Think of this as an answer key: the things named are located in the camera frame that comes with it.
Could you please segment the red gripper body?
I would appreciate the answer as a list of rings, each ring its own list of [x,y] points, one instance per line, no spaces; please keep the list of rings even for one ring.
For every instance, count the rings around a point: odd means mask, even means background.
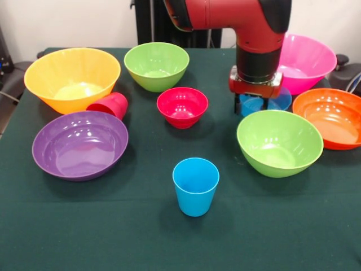
[[[275,99],[279,96],[282,83],[283,74],[281,72],[276,72],[273,78],[267,82],[247,82],[239,77],[236,65],[232,66],[228,78],[228,85],[232,93],[250,94],[271,99]]]

